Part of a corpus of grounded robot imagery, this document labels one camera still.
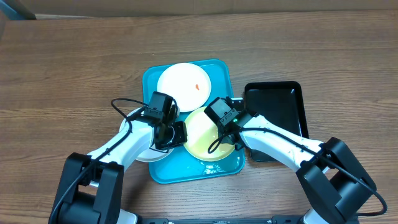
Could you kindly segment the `white plate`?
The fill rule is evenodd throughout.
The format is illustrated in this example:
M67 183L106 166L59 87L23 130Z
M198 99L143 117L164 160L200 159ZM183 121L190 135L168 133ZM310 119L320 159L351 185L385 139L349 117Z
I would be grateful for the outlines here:
M191 112L203 106L211 93L209 75L193 63L177 63L160 75L157 91L171 96L180 112Z
M173 148L170 148L168 151L156 151L153 144L149 149L139 154L136 160L140 162L156 162L167 157L173 150Z

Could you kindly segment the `black rectangular tray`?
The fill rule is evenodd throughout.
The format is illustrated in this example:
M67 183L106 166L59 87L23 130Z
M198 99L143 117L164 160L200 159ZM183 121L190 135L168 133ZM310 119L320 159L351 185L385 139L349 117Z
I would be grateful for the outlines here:
M291 133L309 137L302 88L298 82L248 83L243 96L247 109Z

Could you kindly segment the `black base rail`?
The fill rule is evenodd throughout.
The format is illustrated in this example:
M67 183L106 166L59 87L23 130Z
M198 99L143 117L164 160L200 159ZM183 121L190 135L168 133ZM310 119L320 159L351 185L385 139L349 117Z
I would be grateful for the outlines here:
M226 218L226 219L179 219L167 218L142 218L138 224L298 224L301 223L300 215L273 216L272 218Z

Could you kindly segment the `white plate on tray top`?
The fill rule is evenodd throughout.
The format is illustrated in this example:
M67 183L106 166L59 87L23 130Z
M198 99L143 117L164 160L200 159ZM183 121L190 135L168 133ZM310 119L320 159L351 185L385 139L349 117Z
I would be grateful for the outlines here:
M209 75L193 63L177 63L160 75L157 91L171 96L180 112L191 112L203 106L211 93Z

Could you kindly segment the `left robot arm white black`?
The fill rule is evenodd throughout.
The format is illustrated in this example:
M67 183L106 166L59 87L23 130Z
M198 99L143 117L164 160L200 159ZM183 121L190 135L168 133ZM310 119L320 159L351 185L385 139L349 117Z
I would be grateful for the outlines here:
M124 117L124 126L89 154L70 154L62 170L49 223L140 223L121 208L124 173L148 149L169 152L187 141L177 107L143 106Z

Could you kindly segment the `teal plastic tray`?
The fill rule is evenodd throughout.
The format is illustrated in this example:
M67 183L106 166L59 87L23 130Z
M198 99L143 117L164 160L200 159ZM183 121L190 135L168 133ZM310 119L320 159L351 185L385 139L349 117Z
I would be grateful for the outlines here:
M228 67L224 61L213 58L192 63L204 69L210 77L211 93L205 105L218 96L230 98L234 96ZM193 157L184 146L179 146L164 159L148 164L153 180L160 184L172 184L237 174L244 167L245 160L242 149L234 150L222 160L207 162Z

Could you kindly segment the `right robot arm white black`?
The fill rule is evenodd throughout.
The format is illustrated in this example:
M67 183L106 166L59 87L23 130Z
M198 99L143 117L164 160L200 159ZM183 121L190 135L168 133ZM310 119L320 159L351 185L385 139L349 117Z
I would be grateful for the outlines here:
M212 115L219 137L208 149L215 151L228 139L262 151L292 169L310 202L302 223L348 223L377 187L349 147L337 138L327 142L286 131L261 115L226 108Z

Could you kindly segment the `yellow-green plate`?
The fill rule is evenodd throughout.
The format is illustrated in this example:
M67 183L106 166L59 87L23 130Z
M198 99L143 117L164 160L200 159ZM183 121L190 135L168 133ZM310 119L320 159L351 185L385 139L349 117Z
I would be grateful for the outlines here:
M230 144L220 144L217 150L211 154L208 148L218 138L217 126L205 114L205 106L191 112L186 120L187 142L185 149L197 159L213 162L228 157L233 151L234 146Z

